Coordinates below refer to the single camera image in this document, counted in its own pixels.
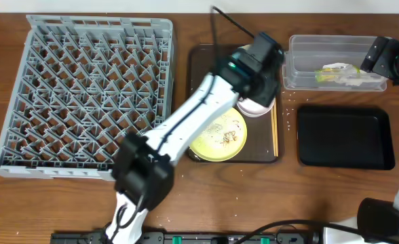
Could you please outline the pink bowl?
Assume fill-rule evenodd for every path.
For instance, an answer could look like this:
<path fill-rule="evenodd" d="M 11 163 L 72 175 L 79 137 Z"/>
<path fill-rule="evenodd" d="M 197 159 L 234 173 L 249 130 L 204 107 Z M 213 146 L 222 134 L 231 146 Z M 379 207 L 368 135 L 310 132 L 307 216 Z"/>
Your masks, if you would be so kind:
<path fill-rule="evenodd" d="M 237 102 L 236 106 L 238 107 L 239 111 L 242 114 L 246 115 L 247 117 L 255 118 L 263 116 L 264 114 L 268 113 L 272 109 L 275 102 L 276 99 L 273 99 L 270 105 L 262 106 L 246 98 L 242 101 Z"/>

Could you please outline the white paper napkin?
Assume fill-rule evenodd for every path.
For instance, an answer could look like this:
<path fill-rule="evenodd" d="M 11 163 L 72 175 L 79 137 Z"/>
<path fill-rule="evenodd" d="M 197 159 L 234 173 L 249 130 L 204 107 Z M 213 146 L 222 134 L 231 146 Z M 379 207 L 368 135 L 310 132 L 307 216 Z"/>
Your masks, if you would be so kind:
<path fill-rule="evenodd" d="M 363 83 L 381 83 L 385 78 L 375 73 L 360 70 L 357 66 L 346 63 L 326 64 L 316 71 L 316 81 L 334 82 L 342 85 L 361 86 Z"/>

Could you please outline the green yellow snack wrapper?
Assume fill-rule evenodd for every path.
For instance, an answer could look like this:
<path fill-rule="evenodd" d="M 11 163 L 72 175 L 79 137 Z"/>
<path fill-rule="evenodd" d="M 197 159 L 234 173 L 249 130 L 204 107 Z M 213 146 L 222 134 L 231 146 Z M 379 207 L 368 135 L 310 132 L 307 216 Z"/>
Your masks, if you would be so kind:
<path fill-rule="evenodd" d="M 316 81 L 348 83 L 361 77 L 360 70 L 352 64 L 334 63 L 323 66 L 316 71 Z"/>

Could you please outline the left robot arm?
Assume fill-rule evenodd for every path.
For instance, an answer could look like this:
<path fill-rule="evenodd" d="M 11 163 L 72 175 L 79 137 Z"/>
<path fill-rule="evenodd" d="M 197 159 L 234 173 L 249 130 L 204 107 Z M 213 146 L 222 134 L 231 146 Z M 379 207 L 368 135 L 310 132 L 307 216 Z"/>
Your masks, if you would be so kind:
<path fill-rule="evenodd" d="M 162 124 L 142 136 L 125 136 L 111 172 L 117 207 L 105 230 L 108 243 L 139 240 L 145 217 L 173 187 L 178 160 L 209 124 L 242 98 L 272 103 L 283 62 L 282 46 L 259 33 L 247 47 L 217 58 L 194 94 Z"/>

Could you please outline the clear plastic waste bin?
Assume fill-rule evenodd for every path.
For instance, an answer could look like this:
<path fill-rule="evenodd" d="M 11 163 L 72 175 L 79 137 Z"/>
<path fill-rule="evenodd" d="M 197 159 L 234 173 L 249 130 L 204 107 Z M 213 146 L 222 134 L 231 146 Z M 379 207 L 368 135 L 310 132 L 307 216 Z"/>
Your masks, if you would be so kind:
<path fill-rule="evenodd" d="M 374 40 L 374 36 L 293 35 L 289 39 L 286 63 L 282 67 L 283 86 L 289 90 L 385 91 L 386 78 L 381 83 L 363 83 L 361 86 L 316 81 L 316 71 L 326 64 L 339 62 L 360 68 Z"/>

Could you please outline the grey plastic dishwasher rack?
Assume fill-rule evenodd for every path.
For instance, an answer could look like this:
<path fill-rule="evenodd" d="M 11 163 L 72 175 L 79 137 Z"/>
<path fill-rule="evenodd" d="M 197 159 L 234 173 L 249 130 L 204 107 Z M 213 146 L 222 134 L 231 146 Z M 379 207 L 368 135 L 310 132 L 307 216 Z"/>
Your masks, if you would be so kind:
<path fill-rule="evenodd" d="M 125 135 L 171 112 L 174 27 L 163 18 L 29 15 L 0 135 L 0 176 L 110 180 Z"/>

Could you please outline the white cup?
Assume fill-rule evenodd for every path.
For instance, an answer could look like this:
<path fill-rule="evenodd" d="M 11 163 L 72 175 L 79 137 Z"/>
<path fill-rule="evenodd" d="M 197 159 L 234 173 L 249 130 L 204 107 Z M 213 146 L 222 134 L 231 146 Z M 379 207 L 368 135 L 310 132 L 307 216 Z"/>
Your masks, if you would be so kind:
<path fill-rule="evenodd" d="M 251 47 L 251 44 L 248 44 L 248 45 L 240 46 L 240 47 L 238 47 L 238 49 L 248 50 L 250 47 Z"/>

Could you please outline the right wooden chopstick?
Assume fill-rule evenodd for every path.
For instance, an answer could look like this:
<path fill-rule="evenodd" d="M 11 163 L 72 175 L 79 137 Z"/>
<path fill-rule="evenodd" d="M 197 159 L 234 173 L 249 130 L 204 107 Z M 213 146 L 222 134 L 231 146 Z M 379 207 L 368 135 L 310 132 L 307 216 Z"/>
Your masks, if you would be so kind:
<path fill-rule="evenodd" d="M 279 145 L 278 145 L 278 118 L 277 118 L 277 102 L 274 100 L 272 119 L 273 119 L 273 150 L 275 157 L 279 156 Z"/>

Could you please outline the wooden chopstick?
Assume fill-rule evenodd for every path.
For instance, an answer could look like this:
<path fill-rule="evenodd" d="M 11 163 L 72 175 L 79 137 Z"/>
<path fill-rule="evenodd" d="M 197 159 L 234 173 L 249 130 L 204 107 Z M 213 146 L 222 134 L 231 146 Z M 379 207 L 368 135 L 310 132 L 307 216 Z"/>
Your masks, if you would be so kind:
<path fill-rule="evenodd" d="M 273 155 L 276 157 L 276 116 L 274 108 L 270 110 L 271 113 L 271 138 L 272 138 L 272 149 Z"/>
<path fill-rule="evenodd" d="M 272 119 L 273 119 L 273 150 L 275 157 L 279 156 L 279 145 L 278 145 L 278 118 L 277 118 L 277 102 L 274 100 Z"/>

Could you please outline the left wooden chopstick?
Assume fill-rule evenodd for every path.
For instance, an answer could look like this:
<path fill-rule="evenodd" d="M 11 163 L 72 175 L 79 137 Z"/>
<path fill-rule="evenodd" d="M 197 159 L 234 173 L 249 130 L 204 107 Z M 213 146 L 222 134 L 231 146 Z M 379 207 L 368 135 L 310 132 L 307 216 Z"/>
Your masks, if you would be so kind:
<path fill-rule="evenodd" d="M 273 155 L 276 157 L 276 116 L 274 108 L 270 110 L 271 113 L 271 138 L 272 138 L 272 149 Z"/>

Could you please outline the dark brown serving tray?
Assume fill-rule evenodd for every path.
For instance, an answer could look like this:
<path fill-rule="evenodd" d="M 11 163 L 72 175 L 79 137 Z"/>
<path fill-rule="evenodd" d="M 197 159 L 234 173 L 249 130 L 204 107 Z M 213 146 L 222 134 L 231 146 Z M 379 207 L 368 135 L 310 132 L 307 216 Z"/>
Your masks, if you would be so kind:
<path fill-rule="evenodd" d="M 199 44 L 189 52 L 187 65 L 186 97 L 190 97 L 200 86 L 204 76 L 214 64 L 211 44 Z M 273 163 L 271 138 L 271 113 L 258 118 L 244 116 L 247 124 L 247 140 L 243 149 L 228 163 Z"/>

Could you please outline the yellow plate with leftovers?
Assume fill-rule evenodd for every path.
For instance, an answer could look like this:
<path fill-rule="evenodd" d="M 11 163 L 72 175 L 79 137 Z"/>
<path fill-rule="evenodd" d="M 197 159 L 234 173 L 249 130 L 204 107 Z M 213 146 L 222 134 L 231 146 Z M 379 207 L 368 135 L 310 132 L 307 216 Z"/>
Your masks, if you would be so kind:
<path fill-rule="evenodd" d="M 236 156 L 246 140 L 246 122 L 235 108 L 231 108 L 209 124 L 189 149 L 200 159 L 220 162 Z"/>

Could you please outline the black plastic tray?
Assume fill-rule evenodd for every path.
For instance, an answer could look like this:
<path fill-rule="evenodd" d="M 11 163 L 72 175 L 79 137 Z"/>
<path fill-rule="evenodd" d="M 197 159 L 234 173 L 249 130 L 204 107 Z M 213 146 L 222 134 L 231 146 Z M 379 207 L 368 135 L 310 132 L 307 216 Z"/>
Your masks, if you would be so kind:
<path fill-rule="evenodd" d="M 391 170 L 396 164 L 389 116 L 376 107 L 302 106 L 297 142 L 306 166 Z"/>

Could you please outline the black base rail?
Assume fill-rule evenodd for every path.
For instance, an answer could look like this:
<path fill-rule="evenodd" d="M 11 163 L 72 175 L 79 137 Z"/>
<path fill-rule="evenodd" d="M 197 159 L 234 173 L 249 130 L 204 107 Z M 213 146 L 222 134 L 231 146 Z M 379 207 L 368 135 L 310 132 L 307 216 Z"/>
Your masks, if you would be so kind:
<path fill-rule="evenodd" d="M 164 233 L 145 232 L 137 240 L 137 244 L 211 244 L 228 243 L 239 241 L 243 235 L 220 235 L 220 234 L 198 234 L 198 233 Z M 50 244 L 98 244 L 108 243 L 104 240 L 101 232 L 89 233 L 52 233 Z M 285 230 L 284 232 L 270 235 L 261 234 L 250 237 L 244 243 L 252 244 L 319 244 L 321 234 L 305 230 Z"/>

